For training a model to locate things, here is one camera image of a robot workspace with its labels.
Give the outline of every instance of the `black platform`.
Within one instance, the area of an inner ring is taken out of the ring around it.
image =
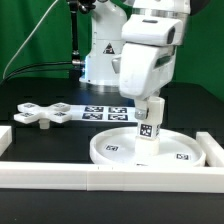
[[[162,128],[195,137],[208,131],[224,145],[224,103],[198,85],[169,84]],[[69,121],[24,125],[17,105],[133,106],[118,93],[80,89],[68,79],[17,78],[0,87],[0,125],[12,125],[13,143],[1,161],[91,163],[89,141],[97,133],[134,123]],[[0,223],[223,223],[223,194],[0,190]]]

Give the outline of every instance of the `white frame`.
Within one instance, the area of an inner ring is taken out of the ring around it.
[[[11,127],[0,126],[0,146],[5,150],[11,141]],[[196,141],[211,167],[0,162],[0,188],[224,193],[223,149],[207,132],[198,132]]]

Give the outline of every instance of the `white cable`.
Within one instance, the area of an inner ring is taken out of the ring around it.
[[[38,22],[38,24],[36,25],[36,27],[33,29],[33,31],[31,32],[31,34],[27,37],[27,39],[24,41],[24,43],[21,45],[21,47],[19,48],[19,50],[15,53],[15,55],[12,57],[12,59],[9,61],[9,63],[6,65],[5,70],[3,72],[3,79],[6,77],[6,72],[9,68],[9,66],[12,64],[12,62],[15,60],[15,58],[18,56],[18,54],[21,52],[21,50],[25,47],[25,45],[28,43],[28,41],[31,39],[31,37],[33,36],[33,34],[37,31],[37,29],[39,28],[39,26],[41,25],[41,23],[43,22],[43,20],[46,18],[46,16],[50,13],[51,9],[56,5],[56,3],[59,0],[55,0],[53,2],[53,4],[48,8],[48,10],[45,12],[45,14],[42,16],[42,18],[40,19],[40,21]]]

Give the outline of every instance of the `white circular dish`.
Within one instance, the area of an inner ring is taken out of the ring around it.
[[[169,130],[160,130],[159,153],[140,163],[135,157],[137,127],[101,132],[90,142],[90,157],[95,164],[142,165],[150,167],[204,166],[205,153],[196,140]]]

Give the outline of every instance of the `white cross-shaped object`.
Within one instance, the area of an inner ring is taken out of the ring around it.
[[[38,120],[40,120],[40,125],[49,121],[64,123],[72,119],[72,114],[67,113],[70,107],[70,105],[65,103],[57,103],[49,107],[40,107],[33,103],[20,104],[18,105],[18,110],[22,113],[15,114],[14,119],[24,124]]]

